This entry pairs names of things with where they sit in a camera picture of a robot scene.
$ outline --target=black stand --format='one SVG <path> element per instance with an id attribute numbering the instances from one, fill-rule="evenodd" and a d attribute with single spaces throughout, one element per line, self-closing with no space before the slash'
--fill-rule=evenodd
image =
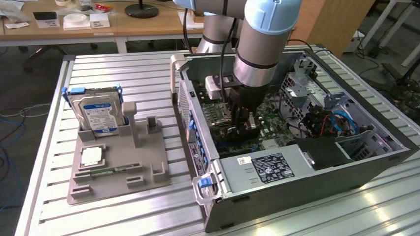
<path id="1" fill-rule="evenodd" d="M 143 0 L 139 0 L 139 4 L 126 7 L 126 14 L 135 18 L 152 18 L 159 15 L 159 9 L 155 6 L 143 4 Z"/>

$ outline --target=circuit board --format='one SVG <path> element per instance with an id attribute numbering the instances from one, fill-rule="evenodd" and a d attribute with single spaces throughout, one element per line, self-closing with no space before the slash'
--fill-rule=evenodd
<path id="1" fill-rule="evenodd" d="M 218 142 L 222 129 L 231 125 L 231 113 L 227 103 L 202 104 L 210 131 L 212 133 L 220 157 L 247 154 L 260 150 L 283 147 L 295 139 L 287 122 L 279 116 L 272 94 L 266 96 L 258 108 L 256 117 L 262 124 L 260 134 L 256 138 L 240 143 Z"/>

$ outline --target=black cable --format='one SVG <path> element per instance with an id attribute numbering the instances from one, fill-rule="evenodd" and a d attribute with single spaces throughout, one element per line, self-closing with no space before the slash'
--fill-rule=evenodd
<path id="1" fill-rule="evenodd" d="M 374 61 L 374 60 L 366 58 L 366 49 L 364 49 L 363 44 L 362 44 L 362 40 L 360 40 L 360 35 L 359 35 L 359 33 L 358 33 L 358 40 L 359 40 L 359 46 L 358 46 L 356 56 L 358 56 L 359 58 L 364 59 L 364 60 L 368 60 L 370 62 L 372 62 L 372 63 L 375 64 L 375 67 L 372 67 L 372 68 L 370 68 L 370 69 L 362 71 L 362 72 L 358 74 L 359 76 L 362 76 L 362 74 L 366 73 L 366 72 L 368 72 L 370 70 L 378 69 L 378 68 L 379 68 L 379 64 L 376 63 L 376 61 Z"/>
<path id="2" fill-rule="evenodd" d="M 10 169 L 11 169 L 11 164 L 10 164 L 10 161 L 8 161 L 8 155 L 7 155 L 7 151 L 6 151 L 4 147 L 0 146 L 0 149 L 4 152 L 4 156 L 6 156 L 4 162 L 7 164 L 7 169 L 6 169 L 6 172 L 4 172 L 4 176 L 0 178 L 0 183 L 2 183 L 2 181 L 6 179 L 6 177 L 8 175 L 8 172 L 10 172 Z"/>
<path id="3" fill-rule="evenodd" d="M 279 99 L 279 116 L 280 118 L 283 119 L 283 115 L 282 115 L 282 100 L 283 100 L 283 91 L 280 90 L 279 92 L 279 96 L 280 96 L 280 99 Z"/>
<path id="4" fill-rule="evenodd" d="M 7 51 L 8 51 L 8 47 L 6 47 L 6 51 L 3 53 L 0 52 L 0 56 L 3 56 L 7 53 Z"/>
<path id="5" fill-rule="evenodd" d="M 186 46 L 187 46 L 187 49 L 188 49 L 190 53 L 192 53 L 192 49 L 191 49 L 190 42 L 188 42 L 188 33 L 187 33 L 187 14 L 188 14 L 188 8 L 186 8 L 186 12 L 184 12 L 183 31 L 184 31 Z"/>
<path id="6" fill-rule="evenodd" d="M 323 50 L 318 50 L 318 51 L 315 51 L 315 54 L 318 54 L 319 52 L 330 52 L 332 55 L 335 54 L 331 50 L 328 50 L 328 49 L 323 49 Z"/>
<path id="7" fill-rule="evenodd" d="M 6 164 L 6 161 L 4 161 L 3 159 L 0 159 L 0 161 L 2 161 L 2 165 L 0 165 L 0 169 L 2 169 L 2 167 L 3 167 L 4 164 Z"/>
<path id="8" fill-rule="evenodd" d="M 228 46 L 228 42 L 230 42 L 230 39 L 231 39 L 231 36 L 232 36 L 232 33 L 234 33 L 236 21 L 238 21 L 238 19 L 235 18 L 234 22 L 232 22 L 231 30 L 230 30 L 230 33 L 228 33 L 228 38 L 226 39 L 226 41 L 223 43 L 223 48 L 222 48 L 222 53 L 220 53 L 220 78 L 219 79 L 220 79 L 220 92 L 222 92 L 222 100 L 223 100 L 223 102 L 226 102 L 226 100 L 227 100 L 226 91 L 224 91 L 224 81 L 223 81 L 223 58 L 224 58 L 226 48 Z"/>
<path id="9" fill-rule="evenodd" d="M 6 210 L 6 209 L 19 209 L 19 208 L 22 208 L 22 205 L 10 205 L 10 206 L 0 206 L 0 209 L 3 208 L 3 210 Z"/>
<path id="10" fill-rule="evenodd" d="M 296 127 L 296 126 L 292 125 L 292 124 L 288 123 L 287 126 L 295 128 L 295 129 L 298 129 L 298 130 L 300 130 L 300 132 L 304 132 L 307 135 L 311 135 L 311 133 L 310 133 L 308 131 L 303 130 L 302 128 Z"/>
<path id="11" fill-rule="evenodd" d="M 311 45 L 310 45 L 306 41 L 303 41 L 303 40 L 300 40 L 300 39 L 290 39 L 290 40 L 288 40 L 288 42 L 292 42 L 292 41 L 304 43 L 304 44 L 310 47 L 311 51 L 314 51 L 314 48 L 311 47 Z"/>
<path id="12" fill-rule="evenodd" d="M 287 119 L 290 119 L 290 118 L 292 118 L 292 119 L 298 119 L 298 117 L 296 117 L 296 116 L 291 116 L 291 117 L 286 117 L 286 118 L 284 118 L 284 120 L 287 120 Z"/>
<path id="13" fill-rule="evenodd" d="M 23 119 L 22 119 L 22 121 L 20 121 L 19 126 L 16 126 L 15 129 L 0 139 L 0 143 L 3 142 L 4 139 L 8 138 L 8 136 L 11 136 L 11 135 L 16 132 L 16 130 L 20 128 L 20 126 L 22 126 L 23 123 L 26 122 L 26 118 L 27 118 L 26 110 L 23 110 L 22 108 L 8 108 L 8 109 L 2 110 L 0 113 L 3 114 L 4 111 L 8 111 L 8 110 L 19 110 L 19 112 L 22 112 L 22 114 L 23 114 L 24 117 L 23 117 Z"/>

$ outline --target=paper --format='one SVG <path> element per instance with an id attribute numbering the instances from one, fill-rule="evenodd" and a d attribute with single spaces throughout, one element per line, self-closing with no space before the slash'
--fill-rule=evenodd
<path id="1" fill-rule="evenodd" d="M 22 10 L 22 7 L 24 6 L 24 3 L 23 2 L 19 2 L 19 1 L 7 1 L 10 3 L 12 3 L 19 10 Z M 0 16 L 6 16 L 6 13 L 0 10 Z"/>
<path id="2" fill-rule="evenodd" d="M 178 12 L 179 20 L 182 21 L 182 24 L 184 25 L 184 12 Z M 203 29 L 204 23 L 196 23 L 192 19 L 191 14 L 187 14 L 187 29 L 188 30 L 199 30 Z"/>
<path id="3" fill-rule="evenodd" d="M 14 28 L 20 28 L 20 27 L 28 26 L 30 24 L 28 24 L 27 22 L 24 22 L 24 23 L 4 24 L 4 25 L 6 25 L 6 27 L 7 27 L 8 29 L 14 29 Z"/>

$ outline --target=barcode sticker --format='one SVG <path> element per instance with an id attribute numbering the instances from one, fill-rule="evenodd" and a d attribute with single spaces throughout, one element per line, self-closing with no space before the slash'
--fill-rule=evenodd
<path id="1" fill-rule="evenodd" d="M 112 36 L 114 33 L 95 33 L 95 36 Z"/>
<path id="2" fill-rule="evenodd" d="M 240 165 L 244 165 L 244 164 L 252 163 L 252 161 L 251 161 L 251 157 L 250 157 L 250 156 L 246 156 L 246 157 L 240 157 L 240 158 L 238 158 L 238 163 L 239 163 Z"/>

